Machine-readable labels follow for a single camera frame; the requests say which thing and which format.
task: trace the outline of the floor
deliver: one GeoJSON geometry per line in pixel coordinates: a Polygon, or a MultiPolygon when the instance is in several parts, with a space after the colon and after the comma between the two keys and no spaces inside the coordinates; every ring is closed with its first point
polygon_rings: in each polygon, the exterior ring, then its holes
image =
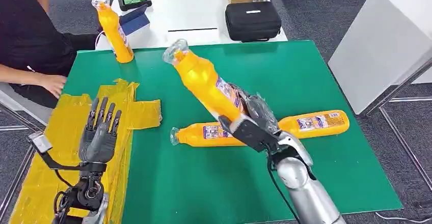
{"type": "MultiPolygon", "coordinates": [[[[288,39],[314,40],[327,62],[352,20],[366,0],[272,0],[282,18],[288,39]]],[[[98,27],[91,0],[51,0],[50,17],[58,30],[76,34],[95,33],[98,27]]],[[[431,96],[432,85],[411,85],[401,96],[431,96]]],[[[432,110],[430,102],[389,103],[388,114],[432,177],[432,110]]],[[[358,117],[377,159],[397,192],[404,209],[380,212],[384,216],[424,218],[432,215],[432,192],[418,174],[406,152],[380,113],[358,117]]],[[[13,119],[0,112],[0,126],[12,125],[13,119]]],[[[19,167],[27,143],[25,131],[1,132],[0,184],[9,186],[19,167]]],[[[3,201],[5,190],[0,190],[3,201]]],[[[347,223],[385,223],[374,213],[345,215],[347,223]]],[[[405,223],[388,221],[388,223],[405,223]]]]}

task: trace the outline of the robotic finger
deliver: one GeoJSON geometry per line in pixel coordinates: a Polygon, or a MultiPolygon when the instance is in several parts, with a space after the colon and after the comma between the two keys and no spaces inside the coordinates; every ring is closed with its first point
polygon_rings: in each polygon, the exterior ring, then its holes
{"type": "Polygon", "coordinates": [[[94,120],[96,117],[97,105],[99,104],[99,98],[95,98],[92,103],[92,108],[90,109],[89,117],[87,119],[86,128],[93,130],[94,120]]]}
{"type": "Polygon", "coordinates": [[[114,117],[114,122],[110,134],[117,135],[117,130],[119,129],[120,117],[121,117],[121,110],[118,110],[116,116],[114,117]]]}
{"type": "Polygon", "coordinates": [[[99,113],[97,115],[96,125],[94,126],[94,130],[102,123],[103,117],[105,116],[106,104],[108,103],[108,97],[104,97],[102,99],[102,103],[100,104],[99,113]]]}
{"type": "Polygon", "coordinates": [[[116,107],[115,103],[111,103],[110,108],[108,109],[108,113],[106,114],[106,118],[105,118],[105,123],[108,124],[108,129],[109,130],[109,125],[111,124],[111,119],[113,118],[113,112],[114,112],[114,108],[116,107]]]}

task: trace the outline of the robotic arm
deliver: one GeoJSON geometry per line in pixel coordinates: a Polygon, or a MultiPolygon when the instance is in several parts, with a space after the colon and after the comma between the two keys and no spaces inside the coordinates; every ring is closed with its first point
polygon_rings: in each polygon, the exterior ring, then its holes
{"type": "Polygon", "coordinates": [[[120,122],[121,111],[118,110],[113,119],[115,104],[112,103],[106,114],[105,109],[108,98],[104,98],[100,105],[99,113],[96,109],[99,99],[93,101],[92,108],[84,127],[83,135],[79,143],[79,158],[81,162],[77,166],[65,166],[55,162],[48,151],[52,148],[46,136],[37,131],[29,136],[29,142],[42,157],[50,169],[56,172],[59,179],[68,185],[66,191],[57,193],[54,199],[53,224],[102,224],[108,207],[109,196],[104,192],[101,178],[106,170],[106,163],[114,156],[116,146],[117,129],[120,122]],[[79,171],[78,183],[72,186],[63,179],[58,170],[79,171]],[[68,215],[70,208],[88,210],[86,217],[68,215]]]}
{"type": "Polygon", "coordinates": [[[279,190],[294,217],[301,224],[346,224],[323,185],[311,171],[312,158],[299,139],[281,131],[267,103],[259,95],[249,95],[233,85],[240,93],[249,112],[231,122],[220,116],[222,127],[233,137],[257,152],[266,150],[270,176],[272,167],[288,189],[298,216],[279,190]]]}

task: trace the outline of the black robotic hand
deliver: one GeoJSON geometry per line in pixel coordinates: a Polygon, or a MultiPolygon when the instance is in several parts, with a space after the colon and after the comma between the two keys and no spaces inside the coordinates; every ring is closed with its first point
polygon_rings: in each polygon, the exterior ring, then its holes
{"type": "Polygon", "coordinates": [[[99,113],[96,113],[99,98],[93,100],[87,124],[84,127],[83,135],[79,143],[79,158],[83,162],[107,163],[114,156],[121,110],[116,112],[113,119],[113,112],[116,105],[115,103],[111,103],[105,121],[103,121],[107,102],[108,98],[104,97],[100,105],[99,113]],[[111,120],[113,120],[113,126],[111,130],[109,130],[111,120]]]}

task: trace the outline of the black cable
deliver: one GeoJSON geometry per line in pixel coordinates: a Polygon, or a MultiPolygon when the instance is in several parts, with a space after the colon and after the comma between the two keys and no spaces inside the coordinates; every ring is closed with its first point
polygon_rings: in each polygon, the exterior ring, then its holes
{"type": "Polygon", "coordinates": [[[54,170],[54,172],[56,173],[60,181],[64,182],[66,185],[68,185],[68,187],[72,187],[72,185],[68,181],[66,181],[62,176],[60,176],[59,170],[54,170]]]}
{"type": "Polygon", "coordinates": [[[66,196],[65,192],[60,191],[54,197],[54,215],[57,215],[59,213],[59,210],[57,209],[57,201],[59,200],[59,197],[60,197],[61,194],[64,195],[64,196],[66,196]]]}
{"type": "Polygon", "coordinates": [[[263,143],[263,144],[267,148],[267,152],[268,152],[268,157],[267,157],[267,170],[268,170],[268,174],[270,174],[270,178],[272,179],[273,184],[275,185],[275,187],[278,190],[279,194],[281,195],[281,197],[285,201],[286,205],[288,206],[288,208],[291,211],[292,215],[294,216],[295,220],[299,224],[301,224],[301,222],[300,222],[299,218],[297,217],[297,215],[295,214],[293,208],[289,204],[288,200],[285,198],[285,195],[283,194],[283,192],[279,188],[278,184],[276,183],[275,176],[273,176],[273,173],[272,173],[272,154],[271,154],[270,146],[268,144],[266,144],[266,143],[263,143]]]}

